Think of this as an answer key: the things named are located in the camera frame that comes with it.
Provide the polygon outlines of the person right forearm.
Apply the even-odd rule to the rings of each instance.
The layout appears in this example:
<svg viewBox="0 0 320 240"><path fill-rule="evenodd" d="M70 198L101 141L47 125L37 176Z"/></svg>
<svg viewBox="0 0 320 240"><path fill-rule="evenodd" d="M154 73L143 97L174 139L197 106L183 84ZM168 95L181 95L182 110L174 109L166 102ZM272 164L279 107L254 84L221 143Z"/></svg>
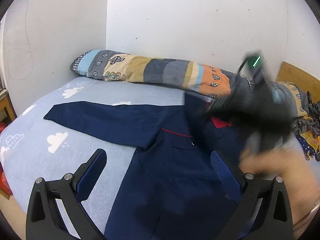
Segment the person right forearm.
<svg viewBox="0 0 320 240"><path fill-rule="evenodd" d="M296 153L280 151L279 176L283 178L289 196L293 226L302 231L319 209L319 181L307 161Z"/></svg>

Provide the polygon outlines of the person right hand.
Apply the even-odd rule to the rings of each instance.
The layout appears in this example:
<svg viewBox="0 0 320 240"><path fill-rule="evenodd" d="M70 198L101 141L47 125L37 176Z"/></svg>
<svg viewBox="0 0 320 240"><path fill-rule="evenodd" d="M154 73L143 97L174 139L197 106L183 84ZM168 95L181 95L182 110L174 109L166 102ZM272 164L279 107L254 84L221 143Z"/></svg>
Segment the person right hand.
<svg viewBox="0 0 320 240"><path fill-rule="evenodd" d="M266 151L256 155L250 154L248 150L245 150L242 153L239 167L245 173L282 177L298 171L300 161L297 155L286 149Z"/></svg>

